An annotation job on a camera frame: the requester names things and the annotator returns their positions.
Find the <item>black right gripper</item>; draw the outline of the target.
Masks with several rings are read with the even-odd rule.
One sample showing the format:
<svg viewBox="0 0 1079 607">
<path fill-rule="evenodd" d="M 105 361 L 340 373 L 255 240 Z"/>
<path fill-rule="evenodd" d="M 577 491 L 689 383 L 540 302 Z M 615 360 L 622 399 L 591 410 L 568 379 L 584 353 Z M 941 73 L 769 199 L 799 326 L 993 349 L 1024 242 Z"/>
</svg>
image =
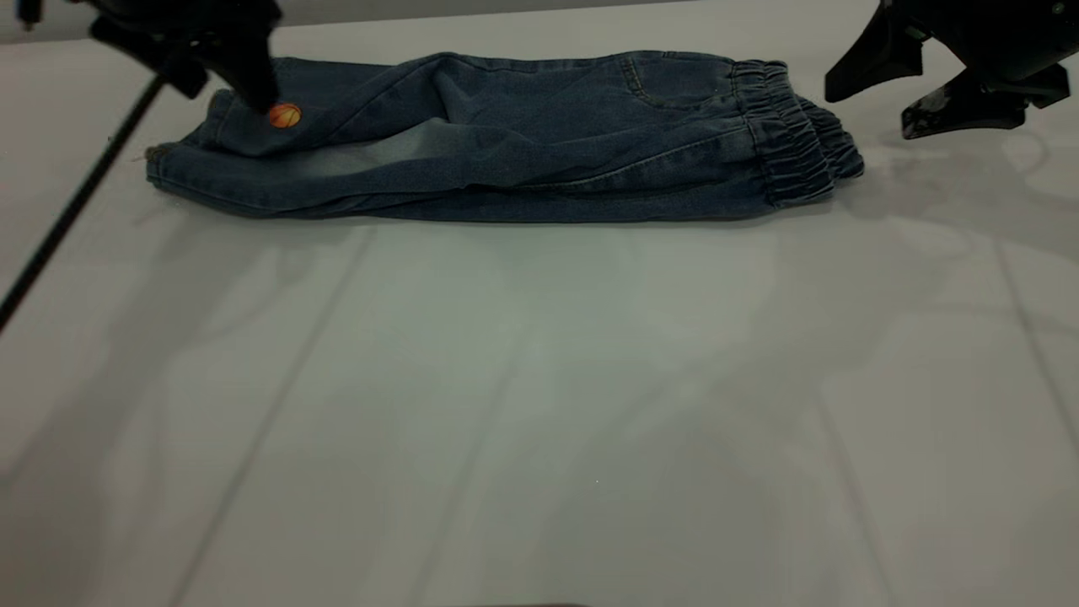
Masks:
<svg viewBox="0 0 1079 607">
<path fill-rule="evenodd" d="M 1030 106 L 1071 96 L 1069 74 L 1057 65 L 1076 54 L 1076 1 L 880 1 L 827 72 L 824 98 L 839 104 L 883 82 L 921 75 L 921 46 L 931 37 L 967 67 L 1005 82 L 993 88 L 964 69 L 903 110 L 902 138 L 1013 130 Z"/>
</svg>

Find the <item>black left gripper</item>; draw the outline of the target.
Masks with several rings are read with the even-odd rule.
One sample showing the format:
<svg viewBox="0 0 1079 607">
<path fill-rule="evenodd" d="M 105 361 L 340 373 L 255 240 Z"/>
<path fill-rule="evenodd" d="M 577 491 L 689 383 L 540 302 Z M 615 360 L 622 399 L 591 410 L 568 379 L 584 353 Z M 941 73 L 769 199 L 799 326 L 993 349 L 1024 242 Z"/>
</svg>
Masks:
<svg viewBox="0 0 1079 607">
<path fill-rule="evenodd" d="M 208 82 L 180 38 L 215 39 L 215 72 L 255 111 L 277 104 L 270 35 L 282 20 L 276 1 L 91 1 L 88 35 L 165 81 L 187 99 Z"/>
</svg>

